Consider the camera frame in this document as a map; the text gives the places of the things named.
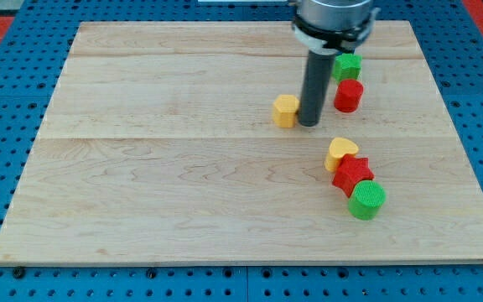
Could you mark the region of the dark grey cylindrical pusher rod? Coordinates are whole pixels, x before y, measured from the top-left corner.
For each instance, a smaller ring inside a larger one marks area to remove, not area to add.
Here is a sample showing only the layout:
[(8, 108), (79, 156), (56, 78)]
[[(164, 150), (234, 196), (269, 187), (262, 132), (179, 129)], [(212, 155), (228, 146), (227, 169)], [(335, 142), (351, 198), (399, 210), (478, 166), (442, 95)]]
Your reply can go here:
[(313, 127), (319, 123), (334, 62), (334, 55), (308, 52), (298, 112), (302, 126)]

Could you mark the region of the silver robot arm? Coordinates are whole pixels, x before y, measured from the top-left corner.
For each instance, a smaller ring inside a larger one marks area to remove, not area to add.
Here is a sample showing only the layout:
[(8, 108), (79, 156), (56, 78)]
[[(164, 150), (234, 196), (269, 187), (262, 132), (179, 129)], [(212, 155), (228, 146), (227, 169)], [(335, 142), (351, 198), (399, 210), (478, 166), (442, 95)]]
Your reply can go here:
[(319, 123), (337, 55), (353, 53), (371, 34), (380, 8), (372, 0), (300, 0), (292, 20), (294, 37), (308, 49), (298, 121)]

